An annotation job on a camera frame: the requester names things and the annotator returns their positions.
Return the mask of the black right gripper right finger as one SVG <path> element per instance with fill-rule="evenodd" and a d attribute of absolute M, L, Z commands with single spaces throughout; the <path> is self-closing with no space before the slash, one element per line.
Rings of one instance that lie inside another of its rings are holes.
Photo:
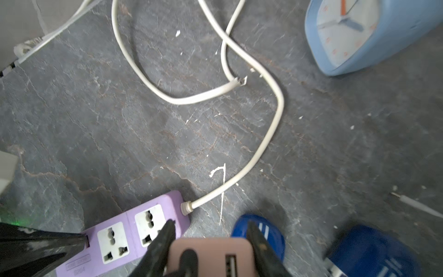
<path fill-rule="evenodd" d="M 248 222 L 246 239 L 251 243 L 258 277 L 291 277 L 258 226 Z"/>

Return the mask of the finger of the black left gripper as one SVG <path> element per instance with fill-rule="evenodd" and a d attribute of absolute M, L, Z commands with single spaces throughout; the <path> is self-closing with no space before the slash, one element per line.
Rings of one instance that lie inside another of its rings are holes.
<path fill-rule="evenodd" d="M 87 236 L 1 223 L 1 276 L 43 277 L 87 247 Z"/>

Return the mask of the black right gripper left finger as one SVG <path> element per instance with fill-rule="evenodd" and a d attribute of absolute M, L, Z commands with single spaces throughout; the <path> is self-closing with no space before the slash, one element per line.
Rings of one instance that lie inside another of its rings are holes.
<path fill-rule="evenodd" d="M 170 246 L 176 239 L 175 231 L 175 221 L 169 219 L 129 277 L 162 277 Z"/>

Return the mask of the purple power strip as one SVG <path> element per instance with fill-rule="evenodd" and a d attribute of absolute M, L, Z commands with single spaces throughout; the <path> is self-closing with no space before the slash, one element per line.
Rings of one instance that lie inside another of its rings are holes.
<path fill-rule="evenodd" d="M 86 247 L 58 266 L 57 276 L 98 277 L 142 258 L 169 219 L 175 222 L 176 238 L 180 238 L 190 226 L 182 203 L 181 193 L 172 190 L 86 229 L 82 232 Z"/>

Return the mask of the pink USB charger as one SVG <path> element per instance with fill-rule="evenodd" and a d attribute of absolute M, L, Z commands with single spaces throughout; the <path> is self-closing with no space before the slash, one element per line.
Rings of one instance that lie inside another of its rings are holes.
<path fill-rule="evenodd" d="M 169 249 L 167 277 L 256 277 L 253 248 L 244 238 L 181 238 Z"/>

